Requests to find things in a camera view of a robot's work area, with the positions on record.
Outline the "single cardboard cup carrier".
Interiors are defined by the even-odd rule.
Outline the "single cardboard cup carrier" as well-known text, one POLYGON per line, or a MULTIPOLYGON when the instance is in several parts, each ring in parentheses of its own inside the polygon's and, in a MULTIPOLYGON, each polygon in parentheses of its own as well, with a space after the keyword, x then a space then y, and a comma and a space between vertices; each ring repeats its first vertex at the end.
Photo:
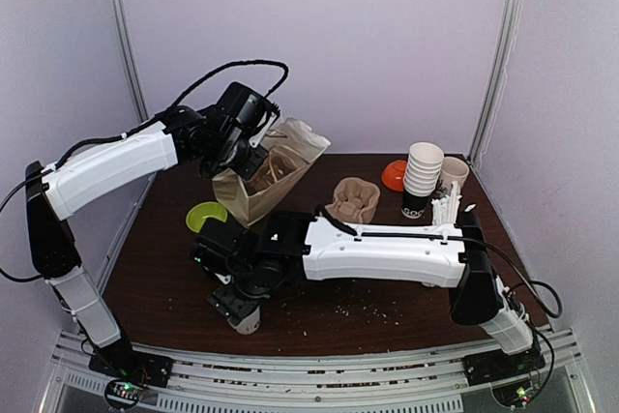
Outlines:
POLYGON ((249 195, 267 190, 297 169, 295 158, 286 151, 273 149, 257 172, 245 183, 249 195))

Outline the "white paper takeout bag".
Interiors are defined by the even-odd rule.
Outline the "white paper takeout bag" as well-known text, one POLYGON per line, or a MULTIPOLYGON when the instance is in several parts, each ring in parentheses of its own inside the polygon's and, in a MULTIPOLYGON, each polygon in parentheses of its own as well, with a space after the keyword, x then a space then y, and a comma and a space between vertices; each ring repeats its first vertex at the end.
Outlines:
POLYGON ((262 145, 268 157, 248 180, 227 169, 212 180, 215 199, 242 225, 267 216, 289 194, 331 141, 289 117, 270 129, 262 145))

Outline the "stack of cardboard cup carriers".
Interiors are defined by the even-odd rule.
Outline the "stack of cardboard cup carriers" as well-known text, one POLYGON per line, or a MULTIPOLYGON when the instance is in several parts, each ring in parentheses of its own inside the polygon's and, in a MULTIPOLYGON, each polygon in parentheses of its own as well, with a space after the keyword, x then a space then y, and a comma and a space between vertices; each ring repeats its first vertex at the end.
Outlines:
POLYGON ((377 185, 358 177, 339 181, 333 192, 329 213, 344 222, 368 224, 374 218, 380 198, 377 185))

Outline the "stack of white paper cups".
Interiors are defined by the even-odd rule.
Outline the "stack of white paper cups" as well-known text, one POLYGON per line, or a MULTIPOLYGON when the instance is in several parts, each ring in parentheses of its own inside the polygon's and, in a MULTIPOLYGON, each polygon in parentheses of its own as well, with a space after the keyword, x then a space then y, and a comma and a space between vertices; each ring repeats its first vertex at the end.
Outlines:
POLYGON ((415 220, 423 215, 436 189, 443 161, 442 149, 430 142, 416 142, 409 147, 401 203, 404 216, 415 220))

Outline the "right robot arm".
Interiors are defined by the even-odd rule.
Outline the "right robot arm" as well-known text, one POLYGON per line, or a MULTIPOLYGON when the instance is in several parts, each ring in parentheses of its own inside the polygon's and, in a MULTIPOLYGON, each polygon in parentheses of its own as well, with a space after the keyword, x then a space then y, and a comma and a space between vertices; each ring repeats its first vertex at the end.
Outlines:
POLYGON ((490 365, 513 376, 545 359, 527 311, 488 256, 475 214, 430 226, 353 224, 329 214, 276 212, 260 232, 236 219, 207 219, 192 258, 226 281, 209 303, 240 334, 260 322, 260 302, 279 287, 306 280, 426 282, 449 291, 450 318, 480 326, 499 345, 490 365))

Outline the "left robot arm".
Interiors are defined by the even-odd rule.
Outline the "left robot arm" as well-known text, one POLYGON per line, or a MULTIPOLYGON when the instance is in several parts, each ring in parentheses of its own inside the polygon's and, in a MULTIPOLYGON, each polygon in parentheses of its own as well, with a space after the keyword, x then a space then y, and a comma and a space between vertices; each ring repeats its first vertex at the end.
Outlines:
POLYGON ((174 103, 127 133, 88 140, 58 162, 27 167, 33 265, 117 377, 133 376, 139 359, 85 270, 68 219, 139 178, 194 160, 205 179, 226 169, 249 179, 266 159, 261 141, 279 117, 277 104, 233 82, 216 103, 203 109, 174 103))

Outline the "green plastic bowl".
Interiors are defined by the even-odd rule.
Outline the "green plastic bowl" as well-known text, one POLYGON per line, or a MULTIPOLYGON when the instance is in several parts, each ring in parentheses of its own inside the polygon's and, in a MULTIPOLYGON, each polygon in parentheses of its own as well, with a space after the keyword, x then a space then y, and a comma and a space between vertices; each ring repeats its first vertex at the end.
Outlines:
POLYGON ((207 201, 190 208, 185 217, 185 224, 191 232, 198 233, 208 219, 226 222, 227 217, 228 211, 223 205, 216 201, 207 201))

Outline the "orange plastic bowl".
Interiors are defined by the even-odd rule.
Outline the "orange plastic bowl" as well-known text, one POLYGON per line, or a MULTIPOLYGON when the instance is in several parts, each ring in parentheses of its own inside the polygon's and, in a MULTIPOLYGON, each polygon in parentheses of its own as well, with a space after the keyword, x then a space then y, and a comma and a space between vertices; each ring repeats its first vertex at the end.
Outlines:
POLYGON ((395 160, 390 162, 382 171, 382 184, 393 192, 403 192, 403 178, 407 167, 407 161, 395 160))

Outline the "glass of white wrapped straws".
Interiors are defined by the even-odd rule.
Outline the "glass of white wrapped straws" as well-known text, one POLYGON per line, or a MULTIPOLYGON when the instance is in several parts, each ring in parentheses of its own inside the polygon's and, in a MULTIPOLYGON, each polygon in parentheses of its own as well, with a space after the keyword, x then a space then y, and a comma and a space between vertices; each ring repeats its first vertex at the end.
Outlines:
POLYGON ((450 189, 444 196, 431 201, 431 224, 456 224, 457 216, 460 212, 460 200, 460 185, 457 181, 453 181, 450 189))

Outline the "ceramic mug with tree print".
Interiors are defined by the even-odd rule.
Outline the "ceramic mug with tree print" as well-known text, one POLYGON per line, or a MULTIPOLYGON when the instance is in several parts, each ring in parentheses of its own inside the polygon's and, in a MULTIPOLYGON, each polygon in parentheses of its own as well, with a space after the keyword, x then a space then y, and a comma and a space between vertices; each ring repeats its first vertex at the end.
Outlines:
POLYGON ((445 157, 443 159, 437 188, 439 190, 449 190, 452 187, 452 183, 457 182, 459 188, 462 189, 469 173, 470 168, 466 161, 457 157, 445 157))

